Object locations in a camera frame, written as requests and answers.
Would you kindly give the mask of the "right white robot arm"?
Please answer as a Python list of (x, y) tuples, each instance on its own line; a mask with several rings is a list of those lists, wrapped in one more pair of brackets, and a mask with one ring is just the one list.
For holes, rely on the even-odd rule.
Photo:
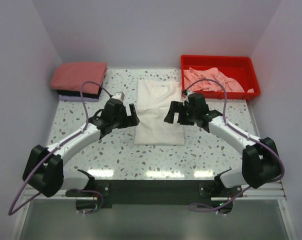
[(242, 155), (241, 168), (229, 169), (215, 176), (214, 192), (226, 196), (233, 187), (249, 185), (257, 189), (283, 175), (284, 166), (275, 142), (254, 136), (227, 120), (224, 113), (211, 110), (201, 93), (192, 93), (184, 102), (172, 101), (164, 122), (199, 128), (221, 138)]

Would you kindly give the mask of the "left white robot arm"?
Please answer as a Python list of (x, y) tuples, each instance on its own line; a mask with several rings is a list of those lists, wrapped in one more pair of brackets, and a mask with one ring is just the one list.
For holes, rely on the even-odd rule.
[(65, 164), (87, 146), (100, 141), (114, 129), (135, 127), (140, 120), (134, 104), (129, 105), (130, 115), (119, 99), (110, 98), (103, 109), (88, 117), (71, 135), (49, 146), (35, 146), (24, 169), (23, 181), (50, 198), (60, 190), (78, 191), (83, 196), (98, 190), (95, 178), (85, 170), (67, 171)]

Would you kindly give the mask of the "white printed t shirt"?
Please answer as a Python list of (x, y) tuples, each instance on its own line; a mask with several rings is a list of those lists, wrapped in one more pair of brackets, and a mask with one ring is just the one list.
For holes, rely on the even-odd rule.
[(135, 145), (183, 146), (184, 127), (164, 122), (172, 101), (180, 102), (181, 83), (176, 80), (140, 79), (137, 84)]

